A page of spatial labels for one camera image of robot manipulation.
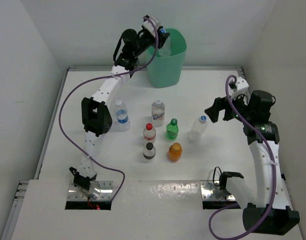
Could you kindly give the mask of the clear Pocari bottle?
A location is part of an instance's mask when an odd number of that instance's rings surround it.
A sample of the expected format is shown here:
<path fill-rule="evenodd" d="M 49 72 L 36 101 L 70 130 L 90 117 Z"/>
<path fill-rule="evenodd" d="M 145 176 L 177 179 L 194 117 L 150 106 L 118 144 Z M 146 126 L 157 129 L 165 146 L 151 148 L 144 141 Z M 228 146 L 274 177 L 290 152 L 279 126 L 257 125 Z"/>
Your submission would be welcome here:
<path fill-rule="evenodd" d="M 168 36 L 163 44 L 163 46 L 159 49 L 159 55 L 161 57 L 169 57 L 171 55 L 171 39 Z"/>
<path fill-rule="evenodd" d="M 199 116 L 189 131 L 188 137 L 191 141 L 198 141 L 204 134 L 208 126 L 208 118 L 206 115 Z"/>

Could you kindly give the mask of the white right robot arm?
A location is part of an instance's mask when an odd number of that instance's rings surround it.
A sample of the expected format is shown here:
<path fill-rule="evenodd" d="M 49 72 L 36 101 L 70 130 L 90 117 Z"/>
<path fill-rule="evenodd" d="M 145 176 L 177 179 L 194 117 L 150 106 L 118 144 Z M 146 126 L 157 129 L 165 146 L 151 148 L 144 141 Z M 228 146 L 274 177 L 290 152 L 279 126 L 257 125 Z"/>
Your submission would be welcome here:
<path fill-rule="evenodd" d="M 287 199 L 279 165 L 280 136 L 276 124 L 269 120 L 271 107 L 276 98 L 269 92 L 255 90 L 248 103 L 242 95 L 237 95 L 232 104 L 227 97 L 217 97 L 211 107 L 204 112 L 213 123 L 224 111 L 223 120 L 244 118 L 243 132 L 251 151 L 256 177 L 256 193 L 253 193 L 239 172 L 220 173 L 216 189 L 225 195 L 233 195 L 242 209 L 245 230 L 252 227 L 254 233 L 283 236 L 300 222 L 300 214 L 292 210 Z"/>

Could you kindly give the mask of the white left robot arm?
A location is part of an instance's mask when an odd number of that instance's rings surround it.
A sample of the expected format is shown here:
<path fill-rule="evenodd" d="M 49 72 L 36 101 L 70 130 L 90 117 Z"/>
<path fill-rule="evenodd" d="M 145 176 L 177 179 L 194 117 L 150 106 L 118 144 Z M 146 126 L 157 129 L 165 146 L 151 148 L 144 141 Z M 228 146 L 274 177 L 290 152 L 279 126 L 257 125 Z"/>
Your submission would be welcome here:
<path fill-rule="evenodd" d="M 110 130 L 113 120 L 109 106 L 117 91 L 133 76 L 139 65 L 139 55 L 149 47 L 160 49 L 170 36 L 162 26 L 157 29 L 143 27 L 136 32 L 127 29 L 122 34 L 113 53 L 114 65 L 102 86 L 91 96 L 81 101 L 82 124 L 85 130 L 85 144 L 81 148 L 82 160 L 78 168 L 70 168 L 73 182 L 89 191 L 96 180 L 94 169 L 96 142 L 102 140 Z"/>

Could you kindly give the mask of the green plastic bin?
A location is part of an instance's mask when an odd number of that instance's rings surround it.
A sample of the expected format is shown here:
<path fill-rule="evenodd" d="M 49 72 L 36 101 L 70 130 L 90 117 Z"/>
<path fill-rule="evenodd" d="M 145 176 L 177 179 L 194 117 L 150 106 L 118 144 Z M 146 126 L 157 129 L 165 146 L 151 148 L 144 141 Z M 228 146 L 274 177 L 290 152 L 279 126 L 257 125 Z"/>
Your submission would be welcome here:
<path fill-rule="evenodd" d="M 176 85 L 184 65 L 187 43 L 184 36 L 176 29 L 166 28 L 170 33 L 171 55 L 161 57 L 159 50 L 147 67 L 150 84 L 155 88 L 165 88 Z"/>

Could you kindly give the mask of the green soda bottle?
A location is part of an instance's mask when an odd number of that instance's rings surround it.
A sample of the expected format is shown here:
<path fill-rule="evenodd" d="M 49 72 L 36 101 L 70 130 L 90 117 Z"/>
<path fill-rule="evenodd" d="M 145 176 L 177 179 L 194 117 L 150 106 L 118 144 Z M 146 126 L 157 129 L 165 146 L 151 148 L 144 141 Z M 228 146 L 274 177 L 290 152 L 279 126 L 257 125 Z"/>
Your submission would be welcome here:
<path fill-rule="evenodd" d="M 170 140 L 175 140 L 179 133 L 178 120 L 173 118 L 166 126 L 166 136 Z"/>

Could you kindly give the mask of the clear bottle colourful label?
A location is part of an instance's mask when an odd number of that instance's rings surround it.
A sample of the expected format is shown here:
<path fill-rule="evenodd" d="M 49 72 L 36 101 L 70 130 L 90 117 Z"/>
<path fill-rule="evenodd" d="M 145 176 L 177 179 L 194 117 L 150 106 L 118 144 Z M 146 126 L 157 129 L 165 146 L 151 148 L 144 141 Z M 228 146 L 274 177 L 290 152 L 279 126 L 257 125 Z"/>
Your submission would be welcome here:
<path fill-rule="evenodd" d="M 165 104 L 157 99 L 151 105 L 151 118 L 154 127 L 160 127 L 165 121 Z"/>

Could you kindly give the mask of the orange juice bottle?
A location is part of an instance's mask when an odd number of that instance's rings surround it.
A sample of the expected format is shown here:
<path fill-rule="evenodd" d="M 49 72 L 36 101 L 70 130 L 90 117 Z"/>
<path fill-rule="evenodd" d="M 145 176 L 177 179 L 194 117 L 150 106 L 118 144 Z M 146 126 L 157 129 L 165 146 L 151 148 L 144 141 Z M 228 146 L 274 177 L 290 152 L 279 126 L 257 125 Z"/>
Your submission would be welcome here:
<path fill-rule="evenodd" d="M 168 159 L 177 162 L 181 158 L 182 151 L 182 146 L 178 142 L 173 143 L 168 150 Z"/>

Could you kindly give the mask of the small red-cap cola bottle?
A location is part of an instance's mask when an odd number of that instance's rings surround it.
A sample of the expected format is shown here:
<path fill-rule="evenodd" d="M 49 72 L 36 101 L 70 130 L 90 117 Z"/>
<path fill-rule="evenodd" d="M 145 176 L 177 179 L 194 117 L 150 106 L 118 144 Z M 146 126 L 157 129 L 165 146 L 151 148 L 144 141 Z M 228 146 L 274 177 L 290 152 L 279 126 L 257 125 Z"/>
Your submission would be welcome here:
<path fill-rule="evenodd" d="M 147 142 L 153 143 L 156 140 L 156 129 L 152 123 L 147 123 L 143 129 L 143 137 Z"/>

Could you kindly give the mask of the black-cap black-label bottle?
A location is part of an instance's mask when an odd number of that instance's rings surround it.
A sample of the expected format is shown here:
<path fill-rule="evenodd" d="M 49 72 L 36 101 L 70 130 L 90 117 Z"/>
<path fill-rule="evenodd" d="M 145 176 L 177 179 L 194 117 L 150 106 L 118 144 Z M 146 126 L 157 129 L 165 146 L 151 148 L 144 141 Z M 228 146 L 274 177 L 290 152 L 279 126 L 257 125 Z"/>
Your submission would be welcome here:
<path fill-rule="evenodd" d="M 156 148 L 152 142 L 148 142 L 142 151 L 142 155 L 146 162 L 153 160 L 156 156 Z"/>

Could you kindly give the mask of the Aquafina bottle white cap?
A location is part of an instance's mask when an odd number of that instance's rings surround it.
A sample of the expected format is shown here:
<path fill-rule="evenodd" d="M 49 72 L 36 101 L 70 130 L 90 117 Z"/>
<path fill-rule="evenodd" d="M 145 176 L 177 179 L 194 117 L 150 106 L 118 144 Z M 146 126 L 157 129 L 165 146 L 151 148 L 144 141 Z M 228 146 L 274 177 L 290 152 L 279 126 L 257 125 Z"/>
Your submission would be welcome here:
<path fill-rule="evenodd" d="M 117 100 L 114 106 L 114 114 L 118 122 L 119 129 L 122 132 L 128 131 L 130 129 L 130 119 L 128 115 L 128 108 L 125 103 L 121 100 Z"/>

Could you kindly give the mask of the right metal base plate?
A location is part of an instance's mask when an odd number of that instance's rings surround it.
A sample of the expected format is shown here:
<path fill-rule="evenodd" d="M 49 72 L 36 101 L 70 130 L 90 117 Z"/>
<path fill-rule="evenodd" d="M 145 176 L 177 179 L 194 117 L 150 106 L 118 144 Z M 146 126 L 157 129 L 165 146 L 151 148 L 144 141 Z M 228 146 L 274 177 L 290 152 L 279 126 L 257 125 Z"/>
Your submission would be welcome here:
<path fill-rule="evenodd" d="M 200 181 L 201 198 L 203 201 L 235 201 L 233 195 L 224 193 L 220 190 L 219 186 L 216 186 L 212 180 L 201 180 Z"/>

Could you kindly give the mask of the metal base plate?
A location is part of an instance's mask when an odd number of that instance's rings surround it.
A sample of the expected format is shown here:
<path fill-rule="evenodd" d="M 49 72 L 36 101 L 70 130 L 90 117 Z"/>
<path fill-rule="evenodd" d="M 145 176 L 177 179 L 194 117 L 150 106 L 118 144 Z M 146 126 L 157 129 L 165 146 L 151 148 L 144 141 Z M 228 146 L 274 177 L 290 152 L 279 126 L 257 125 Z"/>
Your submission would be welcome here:
<path fill-rule="evenodd" d="M 85 190 L 72 181 L 69 184 L 67 198 L 68 202 L 86 202 L 90 198 L 92 202 L 107 202 L 111 201 L 113 196 L 113 181 L 91 182 L 89 190 Z"/>
<path fill-rule="evenodd" d="M 212 180 L 201 180 L 200 181 L 201 198 L 203 201 L 235 201 L 233 195 L 224 193 L 220 190 L 219 186 L 216 186 Z"/>

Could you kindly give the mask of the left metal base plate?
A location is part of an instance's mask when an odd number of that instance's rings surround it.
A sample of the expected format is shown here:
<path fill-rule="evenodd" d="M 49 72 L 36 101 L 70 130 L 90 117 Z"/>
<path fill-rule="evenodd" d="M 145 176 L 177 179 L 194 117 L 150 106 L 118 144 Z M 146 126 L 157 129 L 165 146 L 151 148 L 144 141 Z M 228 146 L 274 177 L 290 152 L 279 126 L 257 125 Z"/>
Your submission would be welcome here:
<path fill-rule="evenodd" d="M 107 202 L 111 201 L 113 196 L 113 181 L 91 182 L 89 190 L 85 190 L 72 181 L 69 184 L 67 198 L 68 202 L 86 202 L 90 198 L 92 202 Z"/>

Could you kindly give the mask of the aluminium rail left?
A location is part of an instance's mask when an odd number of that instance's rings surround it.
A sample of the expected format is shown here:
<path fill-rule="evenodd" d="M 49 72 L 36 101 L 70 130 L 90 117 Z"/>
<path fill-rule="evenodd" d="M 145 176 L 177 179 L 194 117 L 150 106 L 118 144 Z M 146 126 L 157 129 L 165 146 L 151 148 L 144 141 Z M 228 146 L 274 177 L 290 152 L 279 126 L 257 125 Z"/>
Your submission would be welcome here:
<path fill-rule="evenodd" d="M 55 90 L 46 99 L 38 97 L 23 114 L 23 125 L 13 124 L 6 139 L 0 141 L 3 154 L 10 154 L 0 164 L 0 240 L 12 238 L 30 180 L 38 179 L 69 70 L 66 69 Z"/>

